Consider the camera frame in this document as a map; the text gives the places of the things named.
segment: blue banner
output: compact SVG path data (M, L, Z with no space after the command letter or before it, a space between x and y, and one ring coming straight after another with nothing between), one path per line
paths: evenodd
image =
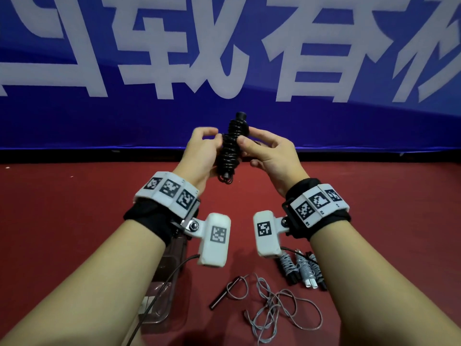
M0 0L0 148L461 148L461 0Z

